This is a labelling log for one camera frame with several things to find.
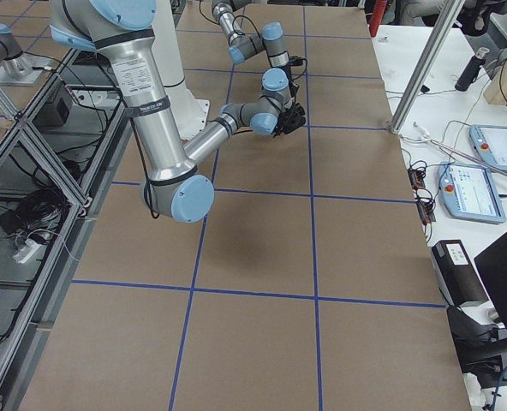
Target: white stand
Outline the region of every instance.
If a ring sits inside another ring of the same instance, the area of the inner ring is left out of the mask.
[[[175,85],[183,80],[184,74],[169,0],[157,0],[152,29],[156,37],[152,54],[160,78],[164,86]],[[179,86],[166,87],[164,90],[170,98],[179,135],[183,140],[192,139],[206,125],[210,101],[195,99],[185,81]]]

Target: person's leg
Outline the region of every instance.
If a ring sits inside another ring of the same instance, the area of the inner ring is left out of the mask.
[[[415,17],[438,15],[445,0],[403,0],[400,13],[401,26],[413,26]]]

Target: white table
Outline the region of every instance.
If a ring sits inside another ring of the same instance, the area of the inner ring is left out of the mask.
[[[430,32],[431,28],[429,27],[381,26],[379,28],[377,37],[373,39],[373,46],[387,91],[404,91]],[[473,50],[461,31],[459,29],[451,30],[425,80],[425,85],[431,89],[430,92],[453,90],[457,77],[473,54]],[[507,126],[506,107],[490,105],[485,101],[484,96],[480,95],[484,87],[488,85],[488,80],[489,78],[484,74],[466,92],[454,91],[419,96],[415,100],[413,109],[409,112],[401,134],[411,139],[419,139],[421,135],[414,128],[414,122],[427,129],[435,140],[442,140],[444,129],[450,120],[469,124]],[[400,96],[395,93],[387,95],[388,97]],[[399,101],[399,98],[389,99],[393,112]],[[452,123],[448,127],[444,143],[453,146],[457,136],[456,148],[477,157],[468,137],[468,127]],[[449,159],[433,145],[412,144],[402,140],[402,147],[411,153],[412,161],[422,159],[428,164],[439,164]],[[407,164],[408,154],[404,154],[404,158]],[[458,156],[456,159],[460,163],[468,163],[467,160]],[[433,194],[436,194],[438,190],[437,170],[436,166],[428,168],[425,179],[427,187]],[[498,191],[501,194],[507,194],[507,178],[496,174],[492,174],[492,176]],[[503,205],[507,217],[507,199],[503,199]],[[444,208],[441,196],[438,197],[434,214],[436,223],[432,224],[432,237],[428,245],[431,247],[440,240],[458,238],[462,240],[471,259],[507,231],[507,221],[493,225],[451,218]],[[487,324],[490,322],[487,310],[488,305],[484,305],[471,309],[469,314],[479,322]],[[502,397],[498,399],[496,409],[507,411],[507,387],[502,387],[499,393]],[[485,390],[485,394],[490,402],[492,399],[491,390]]]

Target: brown cardboard sheet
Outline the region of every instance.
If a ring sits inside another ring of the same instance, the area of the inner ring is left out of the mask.
[[[177,36],[213,118],[254,101],[268,64],[234,67],[198,6]],[[245,14],[307,51],[309,127],[225,143],[190,225],[150,218],[131,142],[21,411],[470,410],[364,15]]]

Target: monitor stand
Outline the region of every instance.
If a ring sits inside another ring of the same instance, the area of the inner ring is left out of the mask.
[[[496,325],[481,325],[456,307],[449,307],[447,313],[462,372],[473,373],[482,388],[495,387],[499,374],[507,366],[507,352],[475,363],[466,362],[462,357],[472,348],[504,340],[507,330],[499,329]],[[501,385],[507,385],[507,373]]]

